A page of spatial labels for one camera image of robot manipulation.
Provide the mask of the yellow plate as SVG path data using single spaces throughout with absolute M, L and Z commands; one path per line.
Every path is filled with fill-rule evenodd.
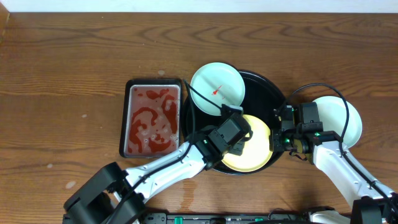
M 271 131 L 265 122 L 255 116 L 244 114 L 243 118 L 251 126 L 252 138 L 244 143 L 240 156 L 228 153 L 222 163 L 232 170 L 248 173 L 260 169 L 270 160 Z

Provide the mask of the light blue plate bottom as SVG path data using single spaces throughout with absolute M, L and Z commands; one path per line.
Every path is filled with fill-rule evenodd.
M 313 102 L 317 104 L 320 121 L 324 131 L 335 131 L 341 136 L 346 121 L 346 107 L 343 100 L 337 96 L 322 96 Z M 360 139 L 363 123 L 357 109 L 347 102 L 349 123 L 343 138 L 348 147 L 353 147 Z

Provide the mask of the light blue plate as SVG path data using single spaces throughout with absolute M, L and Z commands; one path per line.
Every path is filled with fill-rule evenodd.
M 199 68 L 190 86 L 217 106 L 240 106 L 246 87 L 240 73 L 232 66 L 213 62 Z
M 320 121 L 324 131 L 335 131 L 341 136 L 346 121 L 346 107 L 343 100 L 337 96 L 322 96 L 313 102 L 317 104 Z M 343 138 L 348 147 L 353 147 L 360 139 L 363 123 L 357 109 L 347 102 L 349 123 Z

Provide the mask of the light blue plate top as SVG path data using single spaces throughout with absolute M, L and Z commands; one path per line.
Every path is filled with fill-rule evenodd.
M 240 73 L 232 66 L 213 62 L 199 68 L 190 86 L 217 106 L 240 106 L 246 87 Z

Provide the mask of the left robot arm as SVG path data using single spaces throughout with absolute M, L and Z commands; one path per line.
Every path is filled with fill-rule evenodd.
M 153 196 L 213 168 L 235 144 L 251 137 L 250 127 L 207 126 L 176 151 L 143 166 L 122 170 L 112 162 L 102 167 L 63 207 L 72 223 L 133 223 Z

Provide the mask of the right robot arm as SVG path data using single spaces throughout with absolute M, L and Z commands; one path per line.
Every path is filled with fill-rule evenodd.
M 285 106 L 274 110 L 273 151 L 288 151 L 322 171 L 351 207 L 345 217 L 329 208 L 312 210 L 309 223 L 397 223 L 397 192 L 378 181 L 350 153 L 334 131 L 324 131 L 316 108 Z

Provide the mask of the rectangular black water tray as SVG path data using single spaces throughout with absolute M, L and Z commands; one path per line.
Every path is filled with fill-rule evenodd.
M 134 79 L 126 83 L 119 154 L 162 157 L 179 147 L 182 82 Z

